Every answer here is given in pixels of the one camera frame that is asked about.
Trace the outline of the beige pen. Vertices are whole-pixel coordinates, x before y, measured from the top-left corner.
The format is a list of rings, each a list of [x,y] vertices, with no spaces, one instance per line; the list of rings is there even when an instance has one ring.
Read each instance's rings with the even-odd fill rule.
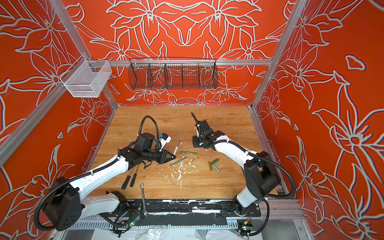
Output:
[[[176,145],[176,147],[175,147],[175,150],[174,150],[174,153],[173,153],[174,155],[177,154],[177,152],[178,152],[178,148],[179,148],[180,144],[181,144],[181,140],[178,141],[178,143],[177,143],[177,145]]]

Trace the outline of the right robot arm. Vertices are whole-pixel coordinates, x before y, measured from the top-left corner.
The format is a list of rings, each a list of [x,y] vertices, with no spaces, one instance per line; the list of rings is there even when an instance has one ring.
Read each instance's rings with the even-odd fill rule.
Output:
[[[242,167],[246,186],[233,198],[231,211],[244,215],[252,204],[266,201],[267,198],[291,199],[297,186],[292,175],[281,165],[273,161],[270,155],[263,151],[251,151],[231,140],[221,131],[214,131],[207,121],[199,121],[194,113],[197,135],[193,136],[194,148],[213,149],[222,153]],[[291,190],[285,195],[274,195],[271,191],[281,184],[278,172],[287,176],[291,183]]]

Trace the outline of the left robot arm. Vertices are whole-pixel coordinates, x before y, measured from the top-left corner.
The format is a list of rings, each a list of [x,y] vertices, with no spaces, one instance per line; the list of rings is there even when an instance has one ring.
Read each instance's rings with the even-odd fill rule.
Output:
[[[60,177],[54,181],[49,192],[38,203],[34,214],[34,225],[41,231],[64,231],[78,220],[99,215],[115,228],[123,228],[128,223],[112,221],[108,215],[124,215],[129,204],[119,191],[103,196],[89,197],[95,189],[136,166],[149,167],[153,162],[165,164],[176,156],[164,149],[171,141],[165,133],[155,135],[142,132],[139,128],[137,139],[127,147],[118,149],[110,160],[86,173],[66,179]]]

